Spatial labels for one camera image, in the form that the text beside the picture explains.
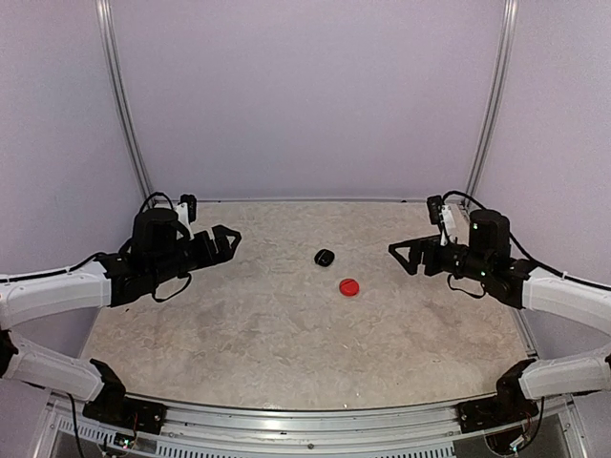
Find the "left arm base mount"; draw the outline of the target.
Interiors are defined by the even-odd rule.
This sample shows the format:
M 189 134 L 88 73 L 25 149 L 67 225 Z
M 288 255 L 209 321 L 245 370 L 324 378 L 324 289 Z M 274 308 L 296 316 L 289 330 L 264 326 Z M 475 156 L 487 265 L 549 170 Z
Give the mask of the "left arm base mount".
M 90 363 L 101 376 L 102 388 L 93 400 L 85 403 L 83 415 L 103 424 L 160 435 L 167 406 L 129 397 L 125 385 L 107 364 L 96 359 Z

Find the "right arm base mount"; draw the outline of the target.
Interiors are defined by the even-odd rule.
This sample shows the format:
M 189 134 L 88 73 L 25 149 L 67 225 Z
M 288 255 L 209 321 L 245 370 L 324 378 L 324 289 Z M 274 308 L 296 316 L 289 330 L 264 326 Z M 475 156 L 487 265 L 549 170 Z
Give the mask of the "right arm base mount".
M 502 377 L 496 383 L 496 394 L 459 403 L 457 420 L 462 433 L 504 427 L 537 417 L 537 402 L 528 400 L 515 377 Z

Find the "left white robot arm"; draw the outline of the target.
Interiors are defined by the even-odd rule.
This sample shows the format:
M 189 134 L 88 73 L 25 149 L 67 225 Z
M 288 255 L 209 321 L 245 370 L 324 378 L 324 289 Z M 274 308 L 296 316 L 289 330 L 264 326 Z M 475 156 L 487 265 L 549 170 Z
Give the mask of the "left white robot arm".
M 51 350 L 14 328 L 64 312 L 127 305 L 144 296 L 158 302 L 163 283 L 190 282 L 193 272 L 232 260 L 241 233 L 223 225 L 196 233 L 194 220 L 194 210 L 185 203 L 144 210 L 135 216 L 132 236 L 116 253 L 97 253 L 60 270 L 2 277 L 2 377 L 95 402 L 113 424 L 127 423 L 134 405 L 109 366 Z

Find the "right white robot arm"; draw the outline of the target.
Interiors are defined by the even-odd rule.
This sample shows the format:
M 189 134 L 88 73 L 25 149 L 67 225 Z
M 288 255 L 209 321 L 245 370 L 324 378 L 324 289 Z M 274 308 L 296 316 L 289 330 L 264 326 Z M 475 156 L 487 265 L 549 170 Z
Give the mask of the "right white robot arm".
M 451 212 L 432 212 L 439 233 L 390 245 L 390 254 L 404 270 L 432 277 L 478 282 L 482 292 L 517 310 L 545 312 L 581 323 L 604 334 L 610 332 L 610 288 L 607 285 L 554 274 L 533 260 L 511 255 L 510 221 L 495 210 L 470 215 L 469 241 L 452 241 L 446 233 Z M 583 394 L 610 388 L 610 347 L 604 345 L 578 355 L 551 360 L 524 360 L 497 381 L 497 395 L 488 413 L 500 424 L 511 422 L 526 400 L 560 394 Z

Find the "black earbud charging case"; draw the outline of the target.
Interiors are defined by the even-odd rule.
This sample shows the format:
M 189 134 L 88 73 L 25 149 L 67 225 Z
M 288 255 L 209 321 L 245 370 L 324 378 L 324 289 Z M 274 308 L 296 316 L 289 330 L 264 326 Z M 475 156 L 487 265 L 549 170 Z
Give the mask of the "black earbud charging case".
M 335 261 L 335 254 L 326 248 L 319 250 L 314 256 L 314 262 L 321 267 L 329 267 Z

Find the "red earbud charging case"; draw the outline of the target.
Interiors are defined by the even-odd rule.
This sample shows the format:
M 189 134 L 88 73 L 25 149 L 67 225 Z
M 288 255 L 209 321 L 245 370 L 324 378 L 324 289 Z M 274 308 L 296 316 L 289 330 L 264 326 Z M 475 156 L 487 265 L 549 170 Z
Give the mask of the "red earbud charging case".
M 346 297 L 354 297 L 360 292 L 360 284 L 352 278 L 342 279 L 339 283 L 339 291 Z

